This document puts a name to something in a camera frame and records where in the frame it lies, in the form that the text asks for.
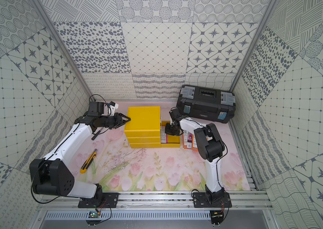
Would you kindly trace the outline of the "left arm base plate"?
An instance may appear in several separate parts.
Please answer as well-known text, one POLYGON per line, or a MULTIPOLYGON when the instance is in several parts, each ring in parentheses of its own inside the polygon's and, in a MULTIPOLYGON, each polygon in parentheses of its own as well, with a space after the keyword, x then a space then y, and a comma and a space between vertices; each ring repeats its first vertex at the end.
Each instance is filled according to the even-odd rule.
POLYGON ((118 198, 119 198, 119 193, 114 193, 114 192, 105 192, 100 194, 98 197, 95 195, 93 198, 80 198, 80 201, 78 203, 78 208, 80 209, 90 209, 93 208, 95 209, 98 206, 103 207, 109 207, 111 209, 117 207, 118 203, 118 198))

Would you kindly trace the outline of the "orange white seed bag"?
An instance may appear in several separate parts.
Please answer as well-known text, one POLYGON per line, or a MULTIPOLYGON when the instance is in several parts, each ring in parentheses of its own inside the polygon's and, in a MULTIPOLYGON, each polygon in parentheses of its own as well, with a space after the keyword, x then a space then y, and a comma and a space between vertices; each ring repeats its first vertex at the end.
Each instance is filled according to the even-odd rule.
POLYGON ((193 140, 192 140, 192 150, 193 151, 198 151, 198 147, 197 147, 197 143, 196 143, 195 138, 193 138, 193 140))

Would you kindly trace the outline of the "yellow drawer cabinet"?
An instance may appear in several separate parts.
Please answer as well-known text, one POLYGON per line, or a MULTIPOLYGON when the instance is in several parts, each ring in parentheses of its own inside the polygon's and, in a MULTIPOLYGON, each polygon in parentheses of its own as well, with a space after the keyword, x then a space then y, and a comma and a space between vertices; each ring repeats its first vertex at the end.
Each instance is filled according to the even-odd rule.
POLYGON ((161 147, 161 108, 159 106, 129 107, 131 119, 124 133, 133 149, 161 147))

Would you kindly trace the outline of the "yellow bottom drawer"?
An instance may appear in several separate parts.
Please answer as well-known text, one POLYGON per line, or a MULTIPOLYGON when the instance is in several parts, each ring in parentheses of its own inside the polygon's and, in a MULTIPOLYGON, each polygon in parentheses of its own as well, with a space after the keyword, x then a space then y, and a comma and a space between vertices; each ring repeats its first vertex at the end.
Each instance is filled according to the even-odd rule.
MULTIPOLYGON (((161 126, 166 126, 166 124, 169 124, 169 121, 162 121, 161 126)), ((161 148, 179 148, 181 145, 181 140, 179 136, 173 136, 173 135, 168 135, 168 143, 167 144, 162 144, 161 143, 161 148)))

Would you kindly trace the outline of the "purple seed bag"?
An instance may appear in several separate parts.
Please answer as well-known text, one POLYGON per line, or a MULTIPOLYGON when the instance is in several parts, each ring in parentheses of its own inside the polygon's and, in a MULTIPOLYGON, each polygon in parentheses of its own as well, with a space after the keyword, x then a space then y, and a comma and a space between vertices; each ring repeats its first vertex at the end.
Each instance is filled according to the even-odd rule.
POLYGON ((161 126, 161 143, 162 144, 167 144, 168 143, 168 137, 167 134, 165 132, 165 126, 161 126))

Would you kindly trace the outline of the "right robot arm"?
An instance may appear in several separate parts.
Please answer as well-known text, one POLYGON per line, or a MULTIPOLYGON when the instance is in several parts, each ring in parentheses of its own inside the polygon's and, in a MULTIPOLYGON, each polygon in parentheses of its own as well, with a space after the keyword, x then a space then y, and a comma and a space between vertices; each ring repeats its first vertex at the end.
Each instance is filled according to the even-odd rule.
POLYGON ((201 124, 183 115, 175 107, 169 112, 171 122, 166 124, 167 135, 180 136, 185 131, 194 135, 198 153, 206 164, 206 198, 215 202, 226 196, 221 178, 221 160, 228 150, 215 124, 201 124))

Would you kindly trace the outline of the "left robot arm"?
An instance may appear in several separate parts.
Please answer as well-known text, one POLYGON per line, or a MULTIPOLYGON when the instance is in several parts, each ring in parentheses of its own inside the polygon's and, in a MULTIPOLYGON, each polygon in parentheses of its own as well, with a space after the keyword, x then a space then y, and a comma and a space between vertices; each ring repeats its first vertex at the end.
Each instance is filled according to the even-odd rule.
POLYGON ((77 181, 70 170, 71 161, 89 141, 102 134, 100 128, 117 129, 130 122, 131 118, 121 113, 113 116, 88 116, 77 118, 66 137, 42 159, 34 159, 29 166, 31 194, 102 199, 102 187, 77 181))

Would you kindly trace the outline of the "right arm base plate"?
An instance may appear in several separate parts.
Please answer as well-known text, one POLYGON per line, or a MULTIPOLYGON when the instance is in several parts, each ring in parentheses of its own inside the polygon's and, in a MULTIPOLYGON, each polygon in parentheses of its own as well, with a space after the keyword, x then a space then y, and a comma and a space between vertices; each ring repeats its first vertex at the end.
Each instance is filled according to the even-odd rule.
POLYGON ((232 202, 228 193, 191 193, 195 208, 231 208, 232 202))

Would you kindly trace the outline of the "pink flower seed bag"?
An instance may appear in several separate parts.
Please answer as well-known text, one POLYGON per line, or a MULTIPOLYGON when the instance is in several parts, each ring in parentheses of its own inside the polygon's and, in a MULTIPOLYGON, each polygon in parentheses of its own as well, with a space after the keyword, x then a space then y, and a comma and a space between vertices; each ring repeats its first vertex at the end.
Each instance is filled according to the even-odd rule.
POLYGON ((191 134, 190 132, 188 132, 189 136, 188 136, 188 142, 189 142, 189 147, 190 149, 192 148, 192 140, 193 140, 193 134, 191 134))

